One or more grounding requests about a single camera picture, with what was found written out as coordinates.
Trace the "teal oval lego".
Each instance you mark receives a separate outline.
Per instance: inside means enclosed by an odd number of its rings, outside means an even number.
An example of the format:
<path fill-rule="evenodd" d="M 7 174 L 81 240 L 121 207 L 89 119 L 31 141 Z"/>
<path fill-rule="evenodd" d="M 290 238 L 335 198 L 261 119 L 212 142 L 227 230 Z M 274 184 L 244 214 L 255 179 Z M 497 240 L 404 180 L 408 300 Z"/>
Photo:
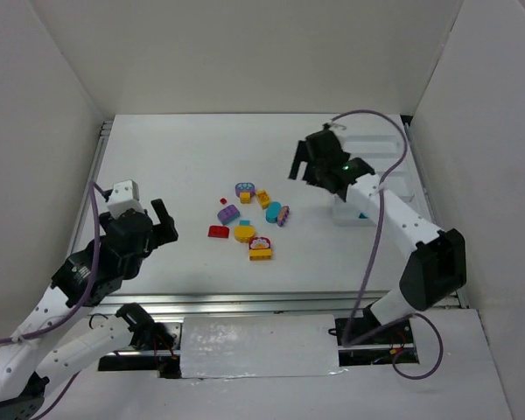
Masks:
<path fill-rule="evenodd" d="M 280 202 L 272 201 L 266 208 L 265 220 L 268 223 L 276 223 L 281 209 L 282 204 Z"/>

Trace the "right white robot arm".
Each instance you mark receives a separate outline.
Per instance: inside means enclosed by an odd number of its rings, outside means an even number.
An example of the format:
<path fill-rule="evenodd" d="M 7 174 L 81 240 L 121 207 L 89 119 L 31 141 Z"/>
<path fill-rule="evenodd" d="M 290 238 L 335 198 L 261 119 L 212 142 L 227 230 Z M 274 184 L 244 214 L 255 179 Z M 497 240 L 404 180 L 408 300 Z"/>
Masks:
<path fill-rule="evenodd" d="M 367 162 L 344 151 L 332 130 L 298 142 L 289 177 L 326 189 L 355 207 L 376 225 L 377 233 L 388 228 L 406 259 L 398 285 L 346 325 L 348 339 L 426 311 L 466 284 L 464 236 L 424 219 Z"/>

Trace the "yellow curved lego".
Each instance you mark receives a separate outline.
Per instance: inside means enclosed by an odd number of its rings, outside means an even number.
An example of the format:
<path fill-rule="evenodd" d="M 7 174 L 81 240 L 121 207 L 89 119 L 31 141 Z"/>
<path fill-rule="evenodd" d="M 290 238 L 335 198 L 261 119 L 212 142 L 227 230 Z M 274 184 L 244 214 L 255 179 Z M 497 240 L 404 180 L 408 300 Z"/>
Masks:
<path fill-rule="evenodd" d="M 263 210 L 266 210 L 272 202 L 270 196 L 265 190 L 259 190 L 255 193 L 257 201 Z"/>

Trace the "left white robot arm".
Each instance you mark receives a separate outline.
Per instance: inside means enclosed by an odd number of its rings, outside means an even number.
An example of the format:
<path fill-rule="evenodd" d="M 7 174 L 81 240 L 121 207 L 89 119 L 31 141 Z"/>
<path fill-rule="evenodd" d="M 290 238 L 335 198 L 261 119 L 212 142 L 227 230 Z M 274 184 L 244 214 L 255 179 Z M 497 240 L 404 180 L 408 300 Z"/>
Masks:
<path fill-rule="evenodd" d="M 7 339 L 0 339 L 0 419 L 29 419 L 46 397 L 104 354 L 125 347 L 171 351 L 174 338 L 138 303 L 124 304 L 94 330 L 64 346 L 60 340 L 123 281 L 137 277 L 143 261 L 179 234 L 161 199 L 141 208 L 92 211 L 94 239 L 71 254 L 52 276 L 35 309 Z"/>

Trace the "yellow oval lego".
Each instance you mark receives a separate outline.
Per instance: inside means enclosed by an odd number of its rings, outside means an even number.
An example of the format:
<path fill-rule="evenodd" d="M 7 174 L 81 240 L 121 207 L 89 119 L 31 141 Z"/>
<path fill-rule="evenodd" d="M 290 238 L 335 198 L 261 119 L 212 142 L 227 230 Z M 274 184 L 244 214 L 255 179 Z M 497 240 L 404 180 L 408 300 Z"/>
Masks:
<path fill-rule="evenodd" d="M 251 225 L 237 225 L 234 228 L 234 238 L 240 243 L 249 243 L 256 235 L 256 230 Z"/>

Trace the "purple fan lego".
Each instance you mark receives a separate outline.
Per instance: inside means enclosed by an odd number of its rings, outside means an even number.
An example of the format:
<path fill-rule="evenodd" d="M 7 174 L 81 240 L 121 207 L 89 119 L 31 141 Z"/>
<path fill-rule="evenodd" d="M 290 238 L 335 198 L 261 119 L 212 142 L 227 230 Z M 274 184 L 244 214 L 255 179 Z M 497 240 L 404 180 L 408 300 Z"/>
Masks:
<path fill-rule="evenodd" d="M 290 207 L 289 206 L 282 206 L 281 209 L 278 212 L 278 215 L 276 217 L 276 224 L 279 227 L 283 227 L 288 220 L 290 215 Z"/>

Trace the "red arch lego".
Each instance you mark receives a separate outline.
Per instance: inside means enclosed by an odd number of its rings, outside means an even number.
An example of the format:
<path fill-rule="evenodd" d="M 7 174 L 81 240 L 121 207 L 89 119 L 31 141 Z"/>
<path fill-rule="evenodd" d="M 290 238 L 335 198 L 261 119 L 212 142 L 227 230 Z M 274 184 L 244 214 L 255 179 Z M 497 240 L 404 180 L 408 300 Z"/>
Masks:
<path fill-rule="evenodd" d="M 227 226 L 212 225 L 208 229 L 207 236 L 210 238 L 227 239 L 229 232 L 230 230 Z"/>

